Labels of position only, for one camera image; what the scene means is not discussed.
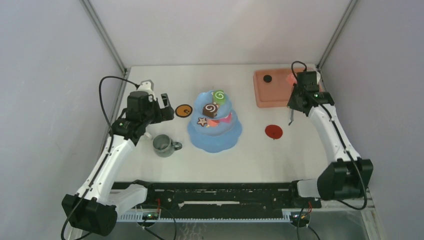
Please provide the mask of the light pink swirl roll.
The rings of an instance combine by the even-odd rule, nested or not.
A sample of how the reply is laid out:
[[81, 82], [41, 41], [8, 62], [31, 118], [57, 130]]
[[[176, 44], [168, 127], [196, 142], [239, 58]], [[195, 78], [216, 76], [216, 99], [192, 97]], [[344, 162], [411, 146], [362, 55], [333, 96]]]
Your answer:
[[294, 84], [297, 84], [297, 79], [296, 79], [296, 75], [293, 73], [290, 73], [287, 77], [286, 77], [286, 81], [288, 82], [288, 84], [290, 86], [293, 86]]

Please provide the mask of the dark green glazed mug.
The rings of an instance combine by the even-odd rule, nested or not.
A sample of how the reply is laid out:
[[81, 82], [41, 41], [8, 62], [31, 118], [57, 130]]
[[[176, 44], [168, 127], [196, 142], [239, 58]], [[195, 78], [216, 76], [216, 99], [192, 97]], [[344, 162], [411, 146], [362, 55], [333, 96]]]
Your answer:
[[168, 135], [157, 135], [152, 142], [153, 150], [157, 156], [167, 158], [175, 151], [183, 148], [182, 143], [172, 140]]

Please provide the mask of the white star cookie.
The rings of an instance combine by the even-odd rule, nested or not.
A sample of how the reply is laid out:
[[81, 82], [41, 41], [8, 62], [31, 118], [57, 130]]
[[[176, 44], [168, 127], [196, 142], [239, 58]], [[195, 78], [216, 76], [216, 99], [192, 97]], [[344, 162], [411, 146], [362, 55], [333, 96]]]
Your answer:
[[199, 117], [196, 124], [200, 125], [201, 127], [204, 127], [208, 124], [208, 120], [206, 117]]

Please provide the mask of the brown swirl roll cake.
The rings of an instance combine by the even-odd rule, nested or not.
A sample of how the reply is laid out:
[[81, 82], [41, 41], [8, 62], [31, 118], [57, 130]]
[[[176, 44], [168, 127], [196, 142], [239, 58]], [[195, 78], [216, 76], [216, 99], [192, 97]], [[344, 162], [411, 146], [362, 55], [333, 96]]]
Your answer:
[[213, 119], [216, 117], [219, 107], [218, 104], [208, 103], [203, 107], [202, 114], [207, 118]]

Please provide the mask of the pink cake slice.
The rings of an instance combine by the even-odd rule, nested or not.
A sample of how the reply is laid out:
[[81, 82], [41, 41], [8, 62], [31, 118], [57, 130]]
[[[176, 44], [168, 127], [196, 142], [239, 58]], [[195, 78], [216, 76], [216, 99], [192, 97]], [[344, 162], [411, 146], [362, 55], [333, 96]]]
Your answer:
[[206, 119], [207, 126], [208, 127], [217, 127], [220, 124], [220, 121], [218, 119]]

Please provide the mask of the red round coaster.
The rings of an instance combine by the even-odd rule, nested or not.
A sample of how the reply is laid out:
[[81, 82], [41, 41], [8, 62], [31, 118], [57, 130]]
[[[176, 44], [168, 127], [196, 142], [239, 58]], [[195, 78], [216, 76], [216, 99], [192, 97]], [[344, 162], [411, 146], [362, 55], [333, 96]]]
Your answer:
[[280, 126], [275, 125], [275, 124], [267, 125], [265, 127], [264, 132], [269, 138], [271, 138], [273, 140], [280, 139], [283, 136], [283, 133], [284, 133], [283, 129]]

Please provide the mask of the blue three-tier cake stand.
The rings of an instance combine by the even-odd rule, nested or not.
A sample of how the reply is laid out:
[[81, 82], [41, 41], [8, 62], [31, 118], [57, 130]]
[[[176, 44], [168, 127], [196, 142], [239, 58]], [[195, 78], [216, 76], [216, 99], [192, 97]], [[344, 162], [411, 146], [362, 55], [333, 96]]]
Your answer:
[[195, 147], [208, 153], [219, 153], [237, 144], [243, 128], [236, 111], [233, 109], [233, 103], [225, 92], [226, 103], [219, 106], [217, 115], [211, 119], [220, 120], [231, 112], [231, 123], [220, 122], [217, 127], [208, 127], [207, 125], [201, 127], [197, 124], [198, 118], [210, 119], [202, 114], [202, 110], [206, 104], [213, 103], [213, 91], [216, 90], [202, 92], [197, 96], [194, 101], [190, 122], [187, 125], [187, 131], [189, 139]]

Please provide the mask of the green swirl roll cake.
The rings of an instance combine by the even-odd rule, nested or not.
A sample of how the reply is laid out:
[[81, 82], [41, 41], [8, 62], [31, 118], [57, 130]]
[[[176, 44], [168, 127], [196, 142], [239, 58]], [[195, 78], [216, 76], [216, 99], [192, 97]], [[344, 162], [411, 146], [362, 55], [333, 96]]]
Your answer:
[[223, 90], [215, 90], [212, 92], [212, 102], [215, 105], [222, 106], [226, 103], [227, 98]]

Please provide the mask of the magenta swirl roll cake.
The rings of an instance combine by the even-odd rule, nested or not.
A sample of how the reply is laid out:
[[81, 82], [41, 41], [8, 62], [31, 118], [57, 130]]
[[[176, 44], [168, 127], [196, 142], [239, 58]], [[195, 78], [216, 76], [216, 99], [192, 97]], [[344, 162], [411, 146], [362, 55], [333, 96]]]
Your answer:
[[232, 122], [232, 113], [230, 112], [226, 117], [221, 118], [219, 121], [221, 123], [226, 123], [226, 124], [231, 123]]

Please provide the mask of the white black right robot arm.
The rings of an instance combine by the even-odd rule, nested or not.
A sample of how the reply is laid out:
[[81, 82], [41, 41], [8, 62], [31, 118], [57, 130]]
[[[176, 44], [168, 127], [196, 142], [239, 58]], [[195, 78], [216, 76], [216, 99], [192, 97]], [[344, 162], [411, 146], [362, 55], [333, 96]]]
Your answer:
[[302, 208], [309, 198], [342, 201], [365, 197], [374, 166], [370, 159], [361, 157], [348, 139], [331, 94], [320, 90], [318, 72], [295, 75], [287, 105], [312, 122], [328, 160], [327, 168], [317, 178], [294, 182], [296, 190], [289, 194], [289, 203]]

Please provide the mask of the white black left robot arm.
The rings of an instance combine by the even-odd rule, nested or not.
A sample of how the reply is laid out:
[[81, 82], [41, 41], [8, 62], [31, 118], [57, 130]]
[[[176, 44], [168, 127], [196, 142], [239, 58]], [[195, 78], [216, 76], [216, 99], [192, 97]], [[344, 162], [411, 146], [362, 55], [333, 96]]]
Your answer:
[[123, 163], [145, 135], [147, 126], [174, 119], [175, 111], [168, 95], [161, 94], [161, 100], [164, 107], [160, 107], [151, 90], [129, 94], [127, 107], [111, 124], [110, 136], [89, 177], [75, 194], [67, 194], [62, 200], [66, 214], [64, 226], [107, 236], [118, 217], [132, 207], [140, 204], [149, 209], [155, 205], [156, 194], [137, 183], [117, 194], [110, 192]]

